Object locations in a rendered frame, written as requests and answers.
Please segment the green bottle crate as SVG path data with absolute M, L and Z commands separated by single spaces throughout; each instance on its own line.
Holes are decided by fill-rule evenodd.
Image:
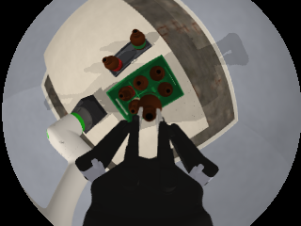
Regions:
M 165 70 L 165 73 L 166 73 L 166 75 L 165 75 L 165 77 L 164 77 L 163 80 L 161 80 L 159 82 L 151 80 L 151 78 L 150 78 L 150 70 L 151 69 L 150 68 L 153 67 L 151 65 L 153 65 L 153 66 L 162 66 L 163 67 L 163 69 Z M 138 73 L 140 73 L 140 74 L 138 74 Z M 149 85 L 144 90 L 137 90 L 137 89 L 134 88 L 134 85 L 133 85 L 134 79 L 137 76 L 139 76 L 139 75 L 143 75 L 143 76 L 147 77 L 148 80 L 149 80 Z M 158 82 L 158 83 L 156 83 L 156 82 Z M 176 92 L 173 89 L 173 92 L 172 92 L 172 94 L 170 96 L 168 96 L 168 97 L 161 96 L 157 92 L 157 89 L 156 89 L 157 85 L 159 83 L 161 83 L 161 82 L 168 82 L 168 83 L 170 83 L 172 85 L 172 87 L 176 90 Z M 122 88 L 122 87 L 124 87 L 123 86 L 124 83 L 126 83 L 124 86 L 132 86 L 132 88 L 135 91 L 135 96 L 129 102 L 128 101 L 122 101 L 119 98 L 119 89 Z M 109 91 L 107 91 L 106 94 L 108 95 L 108 97 L 110 98 L 110 100 L 113 102 L 113 104 L 115 105 L 115 107 L 118 109 L 118 111 L 120 112 L 120 114 L 124 117 L 124 119 L 127 120 L 128 122 L 131 122 L 132 121 L 132 116 L 133 115 L 137 115 L 137 114 L 132 114 L 130 112 L 130 110 L 128 109 L 128 104 L 135 97 L 139 97 L 139 99 L 140 99 L 141 96 L 144 93 L 146 93 L 146 92 L 154 92 L 157 96 L 159 95 L 158 98 L 160 97 L 161 98 L 161 99 L 159 98 L 160 101 L 162 100 L 161 101 L 162 108 L 164 106 L 172 103 L 173 101 L 179 99 L 180 97 L 182 97 L 184 95 L 184 93 L 182 91 L 182 88 L 181 88 L 180 84 L 178 83 L 178 81 L 177 81 L 174 73 L 171 71 L 170 67 L 168 66 L 166 60 L 164 59 L 164 57 L 162 55 L 156 57 L 155 59 L 153 59 L 150 62 L 146 63 L 145 65 L 141 66 L 140 68 L 138 68 L 134 72 L 130 73 L 128 76 L 126 76 L 121 81 L 119 81 L 113 88 L 111 88 Z M 123 111 L 123 109 L 121 108 L 121 106 L 119 105 L 119 103 L 116 101 L 116 99 L 118 99 L 119 103 L 122 105 L 122 107 L 124 108 L 124 110 L 127 112 L 128 115 L 126 115 L 126 113 Z

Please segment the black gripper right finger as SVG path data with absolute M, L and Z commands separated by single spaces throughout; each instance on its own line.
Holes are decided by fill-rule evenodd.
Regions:
M 156 108 L 155 121 L 156 131 L 159 132 L 157 143 L 157 157 L 160 157 L 159 187 L 165 192 L 170 192 L 179 182 L 170 141 L 189 175 L 202 187 L 207 185 L 218 173 L 218 166 L 200 152 L 178 124 L 168 125 L 162 117 L 160 108 Z

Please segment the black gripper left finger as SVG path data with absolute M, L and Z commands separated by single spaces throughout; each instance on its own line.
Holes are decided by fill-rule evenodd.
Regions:
M 120 182 L 124 189 L 133 191 L 139 186 L 139 132 L 143 107 L 139 107 L 132 121 L 120 121 L 92 150 L 75 160 L 76 167 L 91 183 L 105 173 L 124 139 L 128 136 Z M 139 118 L 139 116 L 140 118 Z M 130 129 L 131 127 L 131 129 Z

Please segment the brown glass bottle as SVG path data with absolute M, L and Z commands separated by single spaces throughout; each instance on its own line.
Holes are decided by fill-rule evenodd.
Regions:
M 106 69 L 117 72 L 120 71 L 123 66 L 122 61 L 115 56 L 104 57 L 103 64 Z
M 137 89 L 137 90 L 144 90 L 144 89 L 146 89 L 147 86 L 148 86 L 148 84 L 149 84 L 149 81 L 148 81 L 147 77 L 145 77 L 143 75 L 137 76 L 134 79 L 134 82 L 133 82 L 133 85 L 134 85 L 135 89 Z M 137 87 L 135 85 L 137 85 Z
M 137 103 L 139 101 L 139 97 L 135 97 L 128 105 L 128 108 L 132 114 L 137 114 Z
M 133 34 L 133 35 L 132 35 Z M 136 50 L 142 50 L 146 46 L 145 35 L 142 32 L 138 32 L 138 29 L 134 29 L 130 36 L 130 41 Z
M 119 98 L 122 101 L 129 101 L 135 96 L 135 91 L 133 90 L 132 86 L 122 87 L 119 90 Z
M 153 92 L 144 93 L 137 103 L 137 112 L 139 107 L 143 106 L 142 117 L 145 121 L 154 121 L 156 118 L 156 108 L 162 112 L 162 104 L 158 96 Z
M 165 77 L 165 70 L 161 66 L 154 66 L 150 69 L 150 79 L 151 80 L 160 81 L 164 77 Z

